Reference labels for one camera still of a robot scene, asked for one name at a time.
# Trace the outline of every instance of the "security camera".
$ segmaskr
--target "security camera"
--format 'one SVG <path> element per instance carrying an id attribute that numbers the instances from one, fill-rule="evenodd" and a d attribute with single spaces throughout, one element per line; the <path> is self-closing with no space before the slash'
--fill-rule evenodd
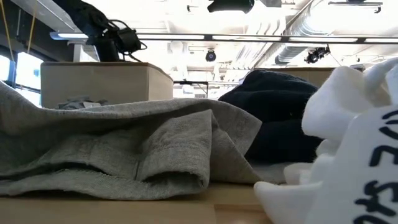
<path id="1" fill-rule="evenodd" d="M 207 62 L 214 62 L 216 60 L 216 53 L 214 50 L 208 50 L 206 54 L 206 61 Z"/>

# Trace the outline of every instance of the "table surface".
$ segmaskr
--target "table surface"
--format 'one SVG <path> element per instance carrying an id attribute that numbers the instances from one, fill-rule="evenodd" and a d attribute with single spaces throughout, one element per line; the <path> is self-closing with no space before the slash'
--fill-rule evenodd
<path id="1" fill-rule="evenodd" d="M 156 202 L 117 202 L 80 197 L 0 198 L 1 223 L 272 224 L 252 186 L 211 184 L 201 194 Z"/>

